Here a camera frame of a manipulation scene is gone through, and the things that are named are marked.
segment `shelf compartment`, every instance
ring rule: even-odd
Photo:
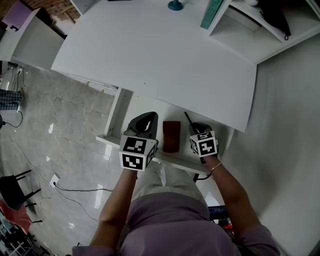
[[[232,6],[229,6],[226,9],[224,15],[241,23],[242,25],[251,29],[253,32],[257,31],[262,26],[256,20],[252,19],[251,17],[244,14],[242,11],[239,11],[238,9],[236,9]]]
[[[221,17],[224,15],[225,11],[227,10],[227,8],[229,7],[230,3],[232,0],[223,0],[223,2],[220,5],[220,8],[218,9],[218,11],[216,12],[209,28],[207,29],[208,32],[208,36],[211,35],[211,33],[213,32],[213,30],[215,29],[215,27],[217,26],[217,24],[219,23]]]
[[[233,0],[230,5],[239,11],[243,12],[244,14],[248,15],[263,27],[265,27],[270,33],[272,33],[276,38],[278,38],[282,43],[284,43],[285,35],[284,33],[276,28],[275,26],[270,25],[268,22],[265,21],[264,17],[260,13],[261,8],[258,6],[251,6],[247,4],[243,0]]]
[[[263,26],[252,31],[226,15],[222,16],[209,39],[253,63],[284,47]]]
[[[201,165],[199,157],[190,148],[189,122],[184,114],[186,110],[161,100],[119,88],[114,98],[105,132],[98,135],[96,139],[119,148],[121,135],[127,129],[128,123],[133,118],[150,111],[155,111],[158,114],[156,138],[159,145],[153,160],[189,172],[207,174],[207,170]],[[231,142],[234,129],[191,111],[187,111],[187,113],[194,122],[202,122],[212,127],[218,139],[218,155],[221,159]],[[163,121],[180,121],[180,148],[177,153],[164,153],[162,151]]]
[[[291,32],[291,36],[285,42],[286,44],[291,44],[320,30],[320,19],[306,1],[284,8],[282,12]]]

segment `purple shirt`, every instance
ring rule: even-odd
[[[165,192],[133,201],[127,224],[131,227],[120,249],[122,256],[240,256],[238,247],[217,224],[209,221],[208,208],[186,195]],[[237,240],[257,255],[279,256],[270,231],[263,225],[245,230]],[[74,247],[73,256],[113,256],[104,246]]]

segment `bracelet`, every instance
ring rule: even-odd
[[[215,167],[213,167],[212,169],[209,170],[209,172],[211,173],[214,169],[216,169],[219,165],[221,165],[221,162],[218,163]]]

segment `chair leg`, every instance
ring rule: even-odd
[[[27,208],[27,207],[29,207],[29,206],[36,206],[37,205],[37,203],[30,203],[30,204],[27,204],[26,206],[25,206],[25,208]]]
[[[19,181],[19,180],[22,180],[23,178],[25,178],[26,176],[22,176],[20,178],[17,178],[16,180]]]
[[[35,192],[31,192],[30,194],[27,194],[24,199],[27,201],[30,197],[32,197],[33,195],[35,195],[36,193],[38,193],[41,190],[41,188],[39,188],[37,191]]]
[[[14,177],[17,178],[17,177],[19,177],[19,176],[21,176],[21,175],[24,175],[24,174],[27,174],[27,173],[30,173],[30,172],[31,172],[31,170],[27,170],[27,171],[25,171],[25,172],[23,172],[23,173],[20,173],[20,174],[18,174],[18,175],[15,175]]]

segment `tile floor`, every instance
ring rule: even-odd
[[[19,87],[22,84],[20,75]],[[37,205],[28,208],[28,214],[43,223],[33,224],[30,232],[62,256],[70,254],[72,246],[90,242],[110,193],[58,191],[46,181],[56,173],[61,188],[113,189],[121,174],[118,151],[96,141],[96,135],[104,131],[114,98],[57,72],[32,67],[24,69],[24,84],[21,126],[6,124],[0,130],[0,176],[32,170],[19,183],[25,194],[41,188],[30,199]],[[13,85],[17,88],[17,76],[11,79],[8,73],[0,86],[13,90]],[[15,110],[0,114],[14,126],[21,120]],[[197,185],[209,205],[217,203],[213,181]]]

